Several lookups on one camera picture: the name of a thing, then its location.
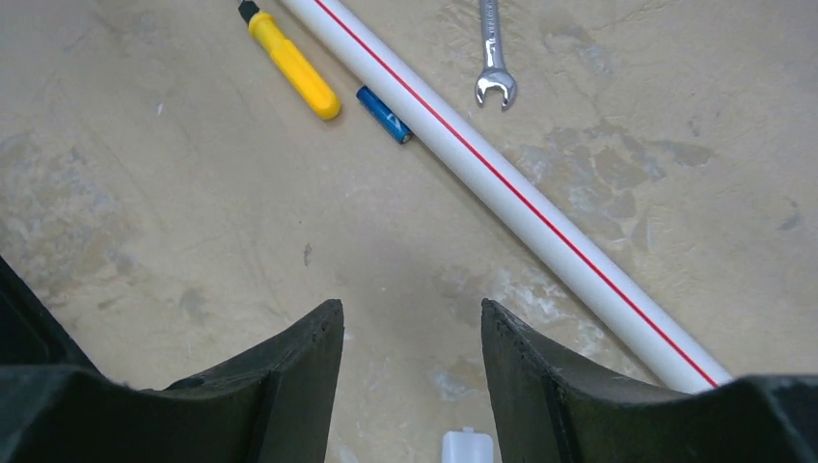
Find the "white battery compartment cover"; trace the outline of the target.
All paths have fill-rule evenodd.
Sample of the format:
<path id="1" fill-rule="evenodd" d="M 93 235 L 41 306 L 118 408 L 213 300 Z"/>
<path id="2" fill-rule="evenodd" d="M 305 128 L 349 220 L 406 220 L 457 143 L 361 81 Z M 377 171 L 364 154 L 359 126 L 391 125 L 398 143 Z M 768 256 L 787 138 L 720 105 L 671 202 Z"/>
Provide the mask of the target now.
<path id="1" fill-rule="evenodd" d="M 494 440 L 471 427 L 448 431 L 442 438 L 441 462 L 494 463 Z"/>

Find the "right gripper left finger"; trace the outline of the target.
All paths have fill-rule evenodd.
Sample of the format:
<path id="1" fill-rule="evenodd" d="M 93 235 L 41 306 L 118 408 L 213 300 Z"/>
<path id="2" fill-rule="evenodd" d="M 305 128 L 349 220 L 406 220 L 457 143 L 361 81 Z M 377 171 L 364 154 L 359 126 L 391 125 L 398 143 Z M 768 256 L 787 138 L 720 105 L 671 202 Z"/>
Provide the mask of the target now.
<path id="1" fill-rule="evenodd" d="M 1 267 L 5 462 L 321 462 L 343 345 L 328 300 L 168 388 L 106 378 L 8 264 Z"/>

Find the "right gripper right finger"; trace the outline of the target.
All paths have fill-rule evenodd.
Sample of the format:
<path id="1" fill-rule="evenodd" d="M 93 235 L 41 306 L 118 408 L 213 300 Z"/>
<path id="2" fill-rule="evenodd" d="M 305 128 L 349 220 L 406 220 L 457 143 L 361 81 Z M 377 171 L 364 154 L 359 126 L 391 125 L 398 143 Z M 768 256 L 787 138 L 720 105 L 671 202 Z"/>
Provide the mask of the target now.
<path id="1" fill-rule="evenodd" d="M 641 382 L 481 303 L 505 462 L 813 462 L 817 379 L 750 375 L 697 394 Z"/>

